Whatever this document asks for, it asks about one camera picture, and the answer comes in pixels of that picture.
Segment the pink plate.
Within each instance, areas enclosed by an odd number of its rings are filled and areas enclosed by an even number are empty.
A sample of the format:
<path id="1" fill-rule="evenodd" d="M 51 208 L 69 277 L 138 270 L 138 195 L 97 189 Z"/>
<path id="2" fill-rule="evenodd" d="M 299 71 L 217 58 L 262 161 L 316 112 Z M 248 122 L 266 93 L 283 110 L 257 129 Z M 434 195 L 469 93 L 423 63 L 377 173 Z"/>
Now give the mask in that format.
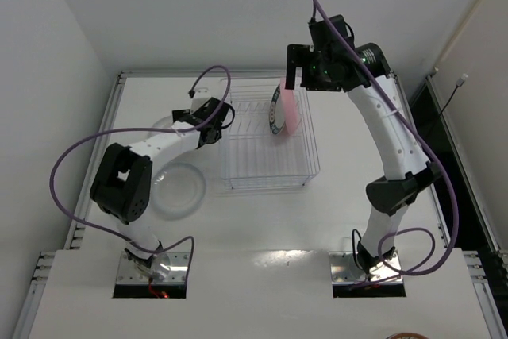
<path id="1" fill-rule="evenodd" d="M 286 80 L 280 80 L 280 98 L 282 101 L 282 108 L 285 120 L 285 126 L 289 136 L 294 135 L 300 124 L 300 114 L 298 112 L 298 105 L 294 91 L 286 88 Z"/>

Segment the green rimmed white plate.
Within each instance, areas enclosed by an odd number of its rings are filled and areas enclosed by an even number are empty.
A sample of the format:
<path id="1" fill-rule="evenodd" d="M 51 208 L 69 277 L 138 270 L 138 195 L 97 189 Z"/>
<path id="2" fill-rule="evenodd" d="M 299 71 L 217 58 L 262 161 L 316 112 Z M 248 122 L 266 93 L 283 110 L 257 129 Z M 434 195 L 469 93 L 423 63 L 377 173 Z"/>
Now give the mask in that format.
<path id="1" fill-rule="evenodd" d="M 281 88 L 277 86 L 271 96 L 268 123 L 273 135 L 279 135 L 285 128 L 286 118 L 283 110 Z"/>

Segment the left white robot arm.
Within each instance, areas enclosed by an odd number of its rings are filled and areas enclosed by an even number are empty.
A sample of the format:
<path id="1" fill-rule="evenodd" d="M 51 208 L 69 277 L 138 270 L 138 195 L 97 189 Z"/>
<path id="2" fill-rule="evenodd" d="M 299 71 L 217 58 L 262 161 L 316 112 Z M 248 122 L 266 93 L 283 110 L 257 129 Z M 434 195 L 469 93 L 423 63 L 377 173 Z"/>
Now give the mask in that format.
<path id="1" fill-rule="evenodd" d="M 296 69 L 304 68 L 306 75 L 312 48 L 300 44 L 287 47 L 287 72 L 281 80 L 269 111 L 269 129 L 272 135 L 296 133 L 301 124 L 298 115 L 295 89 Z M 213 69 L 222 69 L 226 74 L 225 93 L 221 98 L 212 96 L 205 87 L 198 87 L 201 79 Z M 156 274 L 156 262 L 161 261 L 162 243 L 147 228 L 138 228 L 136 222 L 148 208 L 152 188 L 152 171 L 155 159 L 168 163 L 184 153 L 198 150 L 222 139 L 236 112 L 226 98 L 232 85 L 229 69 L 223 65 L 207 68 L 194 81 L 188 91 L 189 109 L 171 112 L 169 128 L 149 128 L 154 136 L 131 145 L 110 144 L 94 177 L 90 198 L 99 209 L 112 217 L 119 228 L 118 233 L 125 241 L 125 253 L 142 271 Z"/>

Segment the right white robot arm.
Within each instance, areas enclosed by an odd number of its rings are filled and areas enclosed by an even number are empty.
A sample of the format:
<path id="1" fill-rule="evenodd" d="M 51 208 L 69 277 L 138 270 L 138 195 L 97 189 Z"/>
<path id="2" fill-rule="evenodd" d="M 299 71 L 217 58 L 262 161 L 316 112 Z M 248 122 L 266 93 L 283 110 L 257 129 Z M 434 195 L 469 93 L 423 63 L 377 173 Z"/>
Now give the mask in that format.
<path id="1" fill-rule="evenodd" d="M 394 234 L 420 192 L 440 176 L 404 125 L 392 70 L 374 43 L 356 47 L 341 15 L 333 26 L 347 42 L 343 46 L 324 21 L 311 19 L 313 45 L 302 48 L 296 64 L 308 91 L 343 91 L 359 110 L 379 151 L 383 176 L 366 186 L 371 213 L 356 247 L 357 265 L 368 272 L 395 251 Z"/>

